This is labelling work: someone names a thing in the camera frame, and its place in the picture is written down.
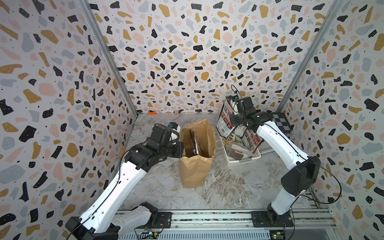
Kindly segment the black condiment packet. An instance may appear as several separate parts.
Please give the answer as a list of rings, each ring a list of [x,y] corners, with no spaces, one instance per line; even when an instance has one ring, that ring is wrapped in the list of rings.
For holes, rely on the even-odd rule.
[[[232,96],[226,97],[216,124],[217,131],[222,138],[227,139],[236,129],[236,127],[233,126],[230,118],[231,115],[237,115],[239,112],[236,105],[237,104],[233,101]]]
[[[191,136],[191,141],[192,141],[193,156],[200,155],[201,149],[200,149],[200,146],[198,144],[195,132],[190,130],[190,136]]]

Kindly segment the white plastic basket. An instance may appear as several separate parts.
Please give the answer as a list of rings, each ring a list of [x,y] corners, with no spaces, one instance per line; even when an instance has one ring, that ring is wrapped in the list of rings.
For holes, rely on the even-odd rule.
[[[254,163],[262,156],[259,150],[252,153],[244,145],[242,138],[235,133],[232,133],[227,139],[222,137],[221,141],[228,167]]]

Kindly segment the clear bag red packet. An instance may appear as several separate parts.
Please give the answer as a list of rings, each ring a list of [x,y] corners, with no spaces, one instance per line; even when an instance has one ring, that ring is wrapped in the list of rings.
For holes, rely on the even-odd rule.
[[[226,154],[230,162],[234,161],[243,161],[245,159],[250,159],[253,157],[253,153],[250,152],[243,144],[236,142],[227,142]]]

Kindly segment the brown paper bag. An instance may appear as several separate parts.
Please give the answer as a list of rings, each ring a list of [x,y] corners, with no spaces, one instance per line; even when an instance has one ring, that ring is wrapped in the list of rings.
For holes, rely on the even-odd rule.
[[[190,130],[194,131],[200,146],[200,155],[193,156]],[[203,186],[210,171],[216,152],[216,135],[207,119],[203,119],[181,130],[181,141],[185,145],[183,156],[179,158],[179,174],[185,189]]]

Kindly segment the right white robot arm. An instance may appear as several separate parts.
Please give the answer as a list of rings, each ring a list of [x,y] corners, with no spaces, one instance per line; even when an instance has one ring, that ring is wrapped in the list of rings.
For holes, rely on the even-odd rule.
[[[268,205],[257,213],[255,222],[260,227],[292,227],[289,219],[293,204],[317,180],[320,168],[318,157],[300,150],[282,131],[282,122],[274,113],[258,112],[249,97],[227,97],[232,126],[245,126],[267,142],[283,160],[288,172],[281,178],[282,189]]]

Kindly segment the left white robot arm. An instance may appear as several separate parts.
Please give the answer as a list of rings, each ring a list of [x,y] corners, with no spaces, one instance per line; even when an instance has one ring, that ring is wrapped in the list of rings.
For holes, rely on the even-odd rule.
[[[167,126],[155,124],[151,136],[131,147],[119,161],[119,170],[99,198],[79,217],[66,223],[69,240],[117,240],[137,228],[165,227],[158,217],[158,208],[144,202],[131,211],[117,215],[117,211],[134,186],[156,164],[167,158],[181,158],[184,143],[180,140],[181,127],[171,122]]]

